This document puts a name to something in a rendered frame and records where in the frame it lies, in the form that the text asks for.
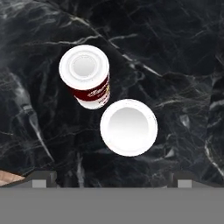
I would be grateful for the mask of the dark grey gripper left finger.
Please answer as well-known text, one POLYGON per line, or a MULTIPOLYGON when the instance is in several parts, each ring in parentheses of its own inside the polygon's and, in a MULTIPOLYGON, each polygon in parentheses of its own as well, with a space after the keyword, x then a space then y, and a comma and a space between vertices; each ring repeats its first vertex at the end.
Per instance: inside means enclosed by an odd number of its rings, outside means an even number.
POLYGON ((3 185, 6 187, 24 187, 24 188, 56 188, 56 171, 34 171, 23 180, 14 181, 3 185))

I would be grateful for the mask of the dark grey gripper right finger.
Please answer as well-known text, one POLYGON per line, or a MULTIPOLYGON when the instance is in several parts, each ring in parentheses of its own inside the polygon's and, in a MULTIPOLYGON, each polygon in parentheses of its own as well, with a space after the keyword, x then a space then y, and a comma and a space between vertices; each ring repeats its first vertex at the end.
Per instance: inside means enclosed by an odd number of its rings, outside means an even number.
POLYGON ((196 188, 196 187, 222 188, 222 185, 198 180, 196 176, 189 171, 178 171, 172 173, 169 177, 167 186, 170 188, 196 188))

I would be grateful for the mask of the red and white soup can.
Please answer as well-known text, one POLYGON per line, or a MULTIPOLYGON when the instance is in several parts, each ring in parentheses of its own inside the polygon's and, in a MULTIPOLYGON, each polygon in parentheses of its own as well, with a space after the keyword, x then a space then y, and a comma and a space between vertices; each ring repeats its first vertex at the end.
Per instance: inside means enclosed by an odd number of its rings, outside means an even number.
POLYGON ((109 59, 98 47, 77 45, 59 61, 59 75, 85 109, 99 109, 110 97, 109 59))

